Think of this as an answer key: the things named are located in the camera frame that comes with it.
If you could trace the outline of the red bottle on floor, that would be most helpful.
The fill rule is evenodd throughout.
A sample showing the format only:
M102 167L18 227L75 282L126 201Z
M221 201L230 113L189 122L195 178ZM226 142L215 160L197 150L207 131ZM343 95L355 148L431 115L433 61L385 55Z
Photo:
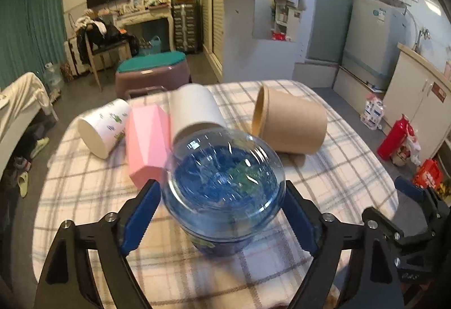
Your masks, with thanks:
M413 136L414 129L410 125L408 117L405 114L402 114L401 118L394 123L388 135L377 149L378 156L380 156L383 160L388 160L391 155L401 147L408 137Z

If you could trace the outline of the purple stool green cushion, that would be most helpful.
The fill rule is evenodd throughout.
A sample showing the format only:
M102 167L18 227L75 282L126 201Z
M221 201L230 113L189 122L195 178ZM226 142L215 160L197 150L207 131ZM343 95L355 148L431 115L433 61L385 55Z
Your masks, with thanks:
M118 66L115 92L125 98L127 91L163 87L168 91L190 83L190 68L185 53L179 51L136 56Z

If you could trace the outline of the bed with beige bedding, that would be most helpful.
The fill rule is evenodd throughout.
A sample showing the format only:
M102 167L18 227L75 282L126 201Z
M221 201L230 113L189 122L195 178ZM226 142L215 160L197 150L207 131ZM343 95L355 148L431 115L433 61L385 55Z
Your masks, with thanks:
M1 174L40 110L58 121L44 84L33 72L26 72L1 91Z

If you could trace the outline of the white suitcase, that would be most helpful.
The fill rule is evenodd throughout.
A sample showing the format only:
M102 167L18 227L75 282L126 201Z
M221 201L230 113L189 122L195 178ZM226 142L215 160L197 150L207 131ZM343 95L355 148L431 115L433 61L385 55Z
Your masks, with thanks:
M80 76L91 72L89 64L83 63L80 58L76 37L71 37L65 41L64 49L72 76Z

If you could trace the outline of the white washing machine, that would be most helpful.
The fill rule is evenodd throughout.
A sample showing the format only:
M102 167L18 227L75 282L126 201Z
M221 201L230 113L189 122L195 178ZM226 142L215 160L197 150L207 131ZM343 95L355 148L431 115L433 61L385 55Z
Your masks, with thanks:
M353 0L342 67L371 88L386 90L407 38L407 18L378 0Z

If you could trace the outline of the green curtain left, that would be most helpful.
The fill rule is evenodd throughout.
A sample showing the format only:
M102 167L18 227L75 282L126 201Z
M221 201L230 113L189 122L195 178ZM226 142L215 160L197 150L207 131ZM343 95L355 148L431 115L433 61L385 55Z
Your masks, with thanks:
M1 0L1 88L26 72L67 61L63 0Z

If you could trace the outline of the clear water jug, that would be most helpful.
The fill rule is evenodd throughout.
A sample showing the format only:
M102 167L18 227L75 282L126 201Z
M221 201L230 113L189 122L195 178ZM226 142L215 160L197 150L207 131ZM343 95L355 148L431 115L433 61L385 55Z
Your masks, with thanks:
M46 63L44 65L44 78L50 90L50 94L55 97L61 94L63 88L63 76L58 64Z

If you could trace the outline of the drawer storage tower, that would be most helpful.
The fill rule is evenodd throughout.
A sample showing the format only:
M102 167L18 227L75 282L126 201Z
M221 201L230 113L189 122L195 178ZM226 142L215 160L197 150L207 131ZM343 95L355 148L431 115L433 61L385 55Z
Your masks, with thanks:
M176 50L191 53L197 49L195 4L179 4L173 8L174 44Z

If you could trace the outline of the blue plastic bottle cup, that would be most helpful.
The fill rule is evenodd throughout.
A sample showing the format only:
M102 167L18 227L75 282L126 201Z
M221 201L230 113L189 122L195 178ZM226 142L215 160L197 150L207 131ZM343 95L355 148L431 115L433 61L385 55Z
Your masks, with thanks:
M161 182L163 203L206 255L243 250L276 217L286 194L280 157L241 130L200 130L172 146Z

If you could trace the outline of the pink faceted cup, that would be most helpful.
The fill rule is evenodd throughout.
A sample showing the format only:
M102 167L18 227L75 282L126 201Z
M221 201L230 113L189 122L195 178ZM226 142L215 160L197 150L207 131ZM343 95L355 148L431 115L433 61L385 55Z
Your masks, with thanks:
M160 182L171 148L169 115L156 104L132 108L125 145L134 185L141 189L149 179Z

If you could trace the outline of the green slipper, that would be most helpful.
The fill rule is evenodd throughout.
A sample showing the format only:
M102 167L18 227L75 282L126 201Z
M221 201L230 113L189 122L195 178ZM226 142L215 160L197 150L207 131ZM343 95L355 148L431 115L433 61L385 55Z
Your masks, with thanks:
M22 198L25 198L28 193L28 182L29 182L28 172L22 172L17 177L17 185L19 187L20 196Z
M49 137L44 137L41 138L40 140L37 140L33 150L30 152L30 158L34 159L45 147L46 145L50 142L50 138Z

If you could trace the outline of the orange snack package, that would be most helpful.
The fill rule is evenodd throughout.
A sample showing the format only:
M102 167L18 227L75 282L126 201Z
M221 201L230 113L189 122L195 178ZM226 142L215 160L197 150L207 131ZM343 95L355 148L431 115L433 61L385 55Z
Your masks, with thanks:
M438 189L443 180L443 173L435 159L426 159L416 172L413 184L421 188Z

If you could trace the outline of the wooden chair with clothes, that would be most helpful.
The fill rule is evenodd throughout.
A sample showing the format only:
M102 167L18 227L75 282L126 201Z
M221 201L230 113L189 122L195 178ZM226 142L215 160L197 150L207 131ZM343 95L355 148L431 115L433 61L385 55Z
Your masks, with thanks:
M89 66L96 84L102 91L95 56L102 56L104 53L125 46L126 59L131 59L139 53L139 42L133 34L129 34L126 30L119 30L112 23L105 23L100 17L93 15L93 12L88 13L75 21L75 34L79 58L83 64Z

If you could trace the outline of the white floral paper cup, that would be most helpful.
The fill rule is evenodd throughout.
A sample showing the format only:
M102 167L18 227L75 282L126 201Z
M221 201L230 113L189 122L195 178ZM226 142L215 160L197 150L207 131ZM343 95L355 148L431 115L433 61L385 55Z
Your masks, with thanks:
M76 126L88 150L100 159L106 159L124 137L130 111L130 104L117 98L82 116Z

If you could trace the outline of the plain white cup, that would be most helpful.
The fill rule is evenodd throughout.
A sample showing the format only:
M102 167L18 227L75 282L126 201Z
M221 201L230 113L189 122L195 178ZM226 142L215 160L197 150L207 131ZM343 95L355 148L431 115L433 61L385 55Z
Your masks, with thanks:
M171 143L212 127L226 127L213 94L203 85L186 84L169 96Z

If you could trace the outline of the white sink cabinet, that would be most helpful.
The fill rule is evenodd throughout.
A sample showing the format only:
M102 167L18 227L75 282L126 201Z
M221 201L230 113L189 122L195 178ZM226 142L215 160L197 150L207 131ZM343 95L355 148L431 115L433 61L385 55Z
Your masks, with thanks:
M384 94L389 127L402 115L414 129L420 161L433 157L450 135L450 81L431 62L402 43L391 82Z

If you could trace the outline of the white dressing table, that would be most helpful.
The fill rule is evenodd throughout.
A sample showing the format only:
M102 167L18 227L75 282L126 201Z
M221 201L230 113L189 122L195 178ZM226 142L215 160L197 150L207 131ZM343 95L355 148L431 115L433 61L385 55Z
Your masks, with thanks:
M115 16L113 22L116 28L122 29L129 25L138 25L159 19L167 20L170 49L171 51L175 51L176 47L174 44L174 19L172 16L172 7L170 3L151 6L150 8L147 8L145 10L133 12L131 14Z

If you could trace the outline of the brown kraft paper cup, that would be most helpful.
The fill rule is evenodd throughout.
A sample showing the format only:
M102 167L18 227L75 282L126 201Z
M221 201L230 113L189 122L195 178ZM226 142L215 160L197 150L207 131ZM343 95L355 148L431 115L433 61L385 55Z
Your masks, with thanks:
M261 86L251 122L251 134L280 153L316 153L327 129L326 109L315 101Z

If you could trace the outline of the white printed bag floor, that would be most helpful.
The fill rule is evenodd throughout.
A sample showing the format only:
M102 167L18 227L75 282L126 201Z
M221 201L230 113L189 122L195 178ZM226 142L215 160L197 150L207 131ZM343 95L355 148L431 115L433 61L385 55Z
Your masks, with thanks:
M360 121L370 130L381 129L381 120L384 116L384 104L377 96L366 99L364 111L360 115Z

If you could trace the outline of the white wardrobe cabinet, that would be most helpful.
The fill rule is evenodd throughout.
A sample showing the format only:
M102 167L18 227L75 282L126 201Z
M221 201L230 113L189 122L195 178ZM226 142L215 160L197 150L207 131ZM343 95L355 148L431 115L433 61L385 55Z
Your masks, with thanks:
M202 0L204 50L221 83L292 79L306 59L314 10L272 18L271 0Z

